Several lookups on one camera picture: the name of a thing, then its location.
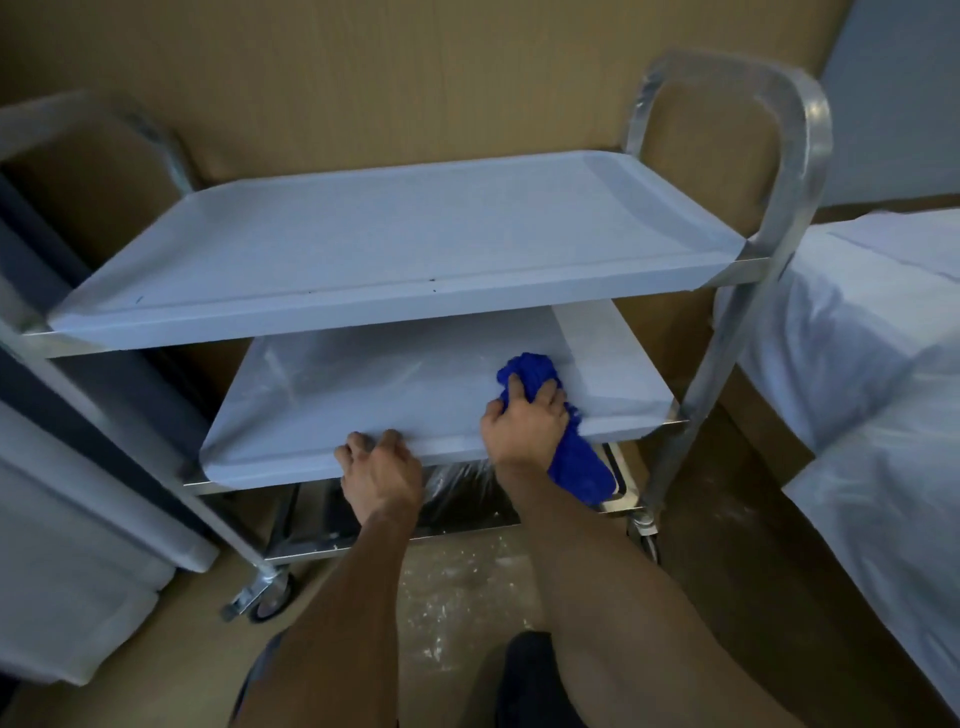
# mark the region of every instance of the caster wheel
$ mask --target caster wheel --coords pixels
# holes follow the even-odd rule
[[[247,613],[247,619],[253,624],[262,624],[283,614],[297,596],[297,580],[292,573],[287,574],[287,586],[282,594],[260,599]]]

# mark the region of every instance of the black shorts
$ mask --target black shorts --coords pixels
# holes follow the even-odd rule
[[[240,712],[251,683],[260,679],[283,639],[275,635],[244,681],[230,722]],[[566,696],[549,632],[521,632],[507,646],[503,679],[496,694],[495,728],[586,728]]]

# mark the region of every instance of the cart handle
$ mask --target cart handle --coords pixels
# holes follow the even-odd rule
[[[665,84],[708,86],[760,102],[780,131],[780,169],[760,229],[750,243],[757,255],[786,264],[823,193],[833,132],[827,96],[799,68],[707,51],[671,50],[656,59],[643,81],[623,141],[639,157],[654,99]]]
[[[0,109],[0,162],[80,127],[119,122],[150,144],[174,187],[185,197],[200,189],[180,142],[123,93],[67,91]]]

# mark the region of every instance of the dirty floor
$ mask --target dirty floor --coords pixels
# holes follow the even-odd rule
[[[648,461],[654,445],[642,446]],[[705,425],[662,525],[664,567],[721,643],[807,725],[956,725],[722,410]],[[250,575],[238,558],[181,574],[88,686],[22,688],[0,728],[226,725],[248,666],[326,568],[311,565],[304,594],[264,625],[217,617]],[[491,726],[506,642],[544,626],[522,531],[414,546],[402,581],[401,724]]]

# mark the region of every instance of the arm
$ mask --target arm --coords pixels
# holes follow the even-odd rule
[[[680,588],[622,533],[546,474],[564,433],[564,392],[492,401],[481,431],[526,528],[557,663],[590,726],[800,723],[710,634]]]
[[[360,536],[251,684],[235,728],[396,725],[396,591],[423,499],[420,462],[388,430],[336,450]]]

